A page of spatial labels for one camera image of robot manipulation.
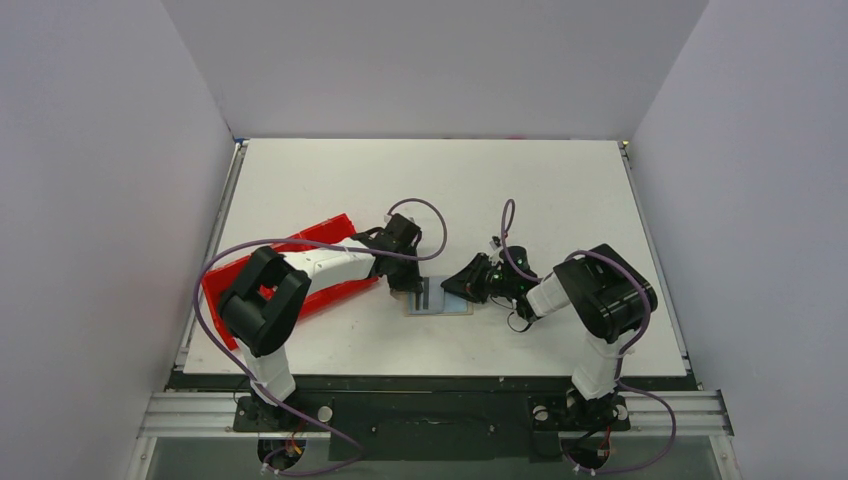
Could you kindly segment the beige card holder wallet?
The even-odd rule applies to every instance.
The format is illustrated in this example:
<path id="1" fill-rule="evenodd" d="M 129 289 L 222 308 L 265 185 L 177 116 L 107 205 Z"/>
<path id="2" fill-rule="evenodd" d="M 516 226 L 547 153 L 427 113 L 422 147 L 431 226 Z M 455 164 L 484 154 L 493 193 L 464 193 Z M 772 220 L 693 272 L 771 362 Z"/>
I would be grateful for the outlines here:
<path id="1" fill-rule="evenodd" d="M 391 294 L 400 301 L 403 314 L 408 317 L 465 316 L 474 312 L 473 304 L 448 293 L 442 286 L 446 276 L 425 276 L 418 292 L 392 290 Z"/>

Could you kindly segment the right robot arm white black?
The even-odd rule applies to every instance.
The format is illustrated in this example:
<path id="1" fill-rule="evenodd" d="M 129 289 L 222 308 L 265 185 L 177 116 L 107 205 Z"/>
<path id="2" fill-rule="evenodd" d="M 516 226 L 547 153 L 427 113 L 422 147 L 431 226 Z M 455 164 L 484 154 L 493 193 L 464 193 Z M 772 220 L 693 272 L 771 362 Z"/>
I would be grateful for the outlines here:
<path id="1" fill-rule="evenodd" d="M 502 298 L 527 326 L 571 307 L 585 329 L 584 347 L 564 400 L 566 418 L 588 427 L 604 412 L 602 398 L 616 391 L 623 357 L 643 334 L 658 300 L 653 286 L 608 244 L 579 250 L 537 277 L 527 251 L 508 246 L 496 259 L 477 254 L 441 283 L 470 303 Z"/>

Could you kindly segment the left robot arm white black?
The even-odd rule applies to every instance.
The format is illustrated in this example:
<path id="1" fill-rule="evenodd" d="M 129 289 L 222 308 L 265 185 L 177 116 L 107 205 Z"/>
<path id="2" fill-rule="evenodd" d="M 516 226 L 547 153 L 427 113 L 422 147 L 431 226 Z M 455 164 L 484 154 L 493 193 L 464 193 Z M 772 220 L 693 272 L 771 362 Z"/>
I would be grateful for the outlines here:
<path id="1" fill-rule="evenodd" d="M 259 416 L 272 429 L 298 416 L 296 389 L 285 343 L 310 296 L 350 282 L 385 277 L 392 290 L 419 292 L 421 228 L 400 214 L 383 227 L 356 232 L 327 247 L 277 252 L 255 250 L 218 300 L 216 312 L 234 337 L 261 399 Z"/>

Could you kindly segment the white striped credit card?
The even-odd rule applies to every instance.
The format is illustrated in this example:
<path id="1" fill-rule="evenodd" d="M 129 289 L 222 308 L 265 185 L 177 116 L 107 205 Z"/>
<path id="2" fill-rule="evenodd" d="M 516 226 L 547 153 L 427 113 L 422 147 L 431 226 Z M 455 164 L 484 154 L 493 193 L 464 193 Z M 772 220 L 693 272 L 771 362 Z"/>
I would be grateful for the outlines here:
<path id="1" fill-rule="evenodd" d="M 445 311 L 444 276 L 424 277 L 422 293 L 410 293 L 407 313 L 409 315 L 437 315 Z"/>

